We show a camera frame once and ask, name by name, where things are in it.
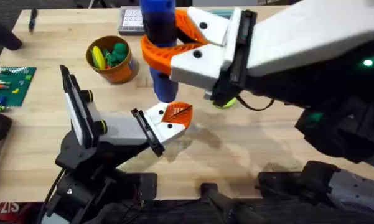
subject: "black clamp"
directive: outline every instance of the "black clamp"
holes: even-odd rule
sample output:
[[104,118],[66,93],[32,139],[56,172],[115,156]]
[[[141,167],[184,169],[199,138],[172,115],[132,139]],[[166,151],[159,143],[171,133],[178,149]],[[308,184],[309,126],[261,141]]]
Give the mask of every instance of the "black clamp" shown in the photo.
[[164,147],[157,139],[154,131],[151,126],[148,124],[147,120],[144,117],[142,111],[138,111],[136,108],[131,110],[131,114],[137,119],[137,122],[141,129],[144,131],[145,136],[147,137],[147,142],[149,143],[152,150],[155,152],[157,157],[163,155]]

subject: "black cable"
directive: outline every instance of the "black cable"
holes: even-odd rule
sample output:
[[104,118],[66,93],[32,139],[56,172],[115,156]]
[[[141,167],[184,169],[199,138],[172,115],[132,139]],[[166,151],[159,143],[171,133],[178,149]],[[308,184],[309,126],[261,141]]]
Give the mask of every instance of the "black cable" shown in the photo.
[[253,108],[251,106],[249,106],[243,99],[241,96],[236,96],[235,97],[244,107],[248,108],[249,110],[253,110],[253,111],[263,111],[265,109],[268,109],[270,106],[272,106],[275,102],[274,99],[271,99],[271,101],[269,102],[269,104],[265,107],[265,108],[260,108],[260,109],[257,109],[257,108]]
[[132,204],[130,205],[130,207],[127,207],[127,209],[126,209],[126,211],[124,212],[124,214],[123,214],[122,218],[120,219],[120,222],[119,222],[119,223],[122,223],[123,220],[124,220],[124,218],[127,217],[127,214],[128,214],[129,211],[131,210],[131,207],[133,207],[133,206],[136,204],[136,202],[138,201],[137,198],[138,198],[138,192],[137,192],[137,188],[136,188],[136,186],[134,186],[133,202],[132,202]]
[[138,208],[133,208],[132,206],[127,206],[123,202],[121,202],[121,204],[123,206],[125,206],[126,208],[129,208],[129,209],[131,209],[131,210],[133,210],[135,212],[142,212],[142,213],[144,213],[144,212],[148,212],[148,213],[149,212],[154,212],[154,213],[158,212],[158,213],[162,213],[162,212],[168,212],[168,211],[171,211],[171,210],[173,210],[175,208],[183,207],[183,206],[190,205],[190,204],[197,203],[197,202],[200,202],[200,199],[198,199],[198,200],[191,200],[191,201],[188,201],[188,202],[185,202],[185,203],[180,203],[178,205],[174,205],[174,206],[171,206],[171,207],[165,208],[165,209],[138,209]]
[[57,183],[61,179],[64,172],[65,172],[65,169],[62,169],[60,171],[60,173],[58,174],[57,178],[55,179],[54,183],[52,183],[51,188],[50,188],[49,192],[47,193],[47,196],[45,197],[44,203],[43,203],[42,207],[40,208],[39,214],[37,216],[36,224],[41,224],[42,219],[43,219],[43,214],[44,214],[44,208],[47,205],[47,203],[49,202],[50,197],[52,195],[52,192],[54,191],[55,186],[57,186]]

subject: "blue cylinder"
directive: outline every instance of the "blue cylinder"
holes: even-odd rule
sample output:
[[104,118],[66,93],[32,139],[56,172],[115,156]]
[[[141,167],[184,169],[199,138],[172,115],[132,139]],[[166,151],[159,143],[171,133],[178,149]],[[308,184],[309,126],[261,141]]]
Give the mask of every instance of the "blue cylinder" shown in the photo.
[[[140,0],[144,30],[148,39],[158,47],[176,45],[175,0]],[[150,68],[154,92],[161,102],[175,100],[179,84],[169,76]]]

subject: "screw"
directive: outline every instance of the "screw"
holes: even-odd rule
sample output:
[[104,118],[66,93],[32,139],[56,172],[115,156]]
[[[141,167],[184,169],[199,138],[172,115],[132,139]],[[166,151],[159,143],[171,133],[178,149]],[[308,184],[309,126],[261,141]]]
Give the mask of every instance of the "screw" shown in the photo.
[[199,51],[199,50],[194,50],[194,57],[195,57],[195,58],[200,58],[201,56],[202,56],[201,51]]
[[201,29],[206,29],[206,28],[207,28],[207,23],[206,23],[206,22],[201,22],[201,23],[199,24],[199,27],[200,27]]

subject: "white plastic part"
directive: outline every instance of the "white plastic part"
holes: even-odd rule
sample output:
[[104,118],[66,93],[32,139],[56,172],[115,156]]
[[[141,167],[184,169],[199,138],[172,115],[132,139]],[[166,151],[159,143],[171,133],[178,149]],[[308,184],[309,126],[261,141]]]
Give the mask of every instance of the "white plastic part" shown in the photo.
[[239,23],[241,21],[242,9],[236,7],[230,18],[228,24],[226,42],[225,42],[225,53],[222,70],[227,70],[232,64],[235,56],[236,38],[238,37]]
[[165,112],[167,105],[167,103],[158,103],[149,108],[144,114],[145,119],[161,144],[167,144],[185,133],[185,126],[183,124],[162,122],[164,113],[160,114],[159,111],[162,110]]
[[262,76],[374,40],[374,0],[304,0],[255,25],[248,68]]
[[[73,130],[79,144],[82,145],[84,137],[82,128],[68,93],[65,94],[65,99],[70,112]],[[100,136],[99,142],[108,142],[114,145],[140,145],[147,141],[146,135],[136,118],[118,113],[100,113],[94,103],[87,104],[87,108],[93,121],[104,120],[107,125],[108,130],[106,134]],[[166,108],[167,103],[158,103],[144,113],[145,119],[161,144],[171,142],[185,132],[185,127],[182,124],[161,122],[164,113],[160,114],[159,111],[165,112]]]
[[65,93],[65,102],[69,111],[70,121],[72,122],[73,130],[76,134],[79,145],[83,144],[83,132],[80,126],[79,120],[77,119],[75,109],[73,108],[72,101],[70,100],[69,94]]
[[122,116],[116,113],[103,113],[108,132],[100,136],[100,141],[114,145],[140,145],[147,141],[147,137],[132,116]]
[[[230,22],[228,19],[195,7],[189,7],[187,15],[208,42],[220,46],[224,45],[225,33]],[[206,29],[199,26],[203,22],[207,25]]]
[[[224,50],[223,47],[207,44],[173,56],[171,80],[211,90],[220,76]],[[195,51],[202,56],[194,57]]]

